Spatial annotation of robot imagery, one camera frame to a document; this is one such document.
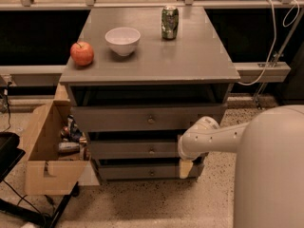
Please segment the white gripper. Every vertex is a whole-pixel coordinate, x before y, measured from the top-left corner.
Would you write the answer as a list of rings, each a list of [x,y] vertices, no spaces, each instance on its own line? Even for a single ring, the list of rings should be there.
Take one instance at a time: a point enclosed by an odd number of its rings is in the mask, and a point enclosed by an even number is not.
[[[193,167],[193,160],[203,154],[201,148],[200,133],[198,131],[187,130],[179,136],[178,153],[180,160],[180,178],[187,179]]]

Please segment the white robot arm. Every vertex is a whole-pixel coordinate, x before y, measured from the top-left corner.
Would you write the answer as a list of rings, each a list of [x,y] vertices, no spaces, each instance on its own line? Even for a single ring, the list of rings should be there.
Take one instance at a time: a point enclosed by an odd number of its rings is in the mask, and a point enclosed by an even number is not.
[[[234,228],[304,228],[304,106],[284,105],[220,127],[203,117],[178,141],[180,177],[206,152],[237,155]]]

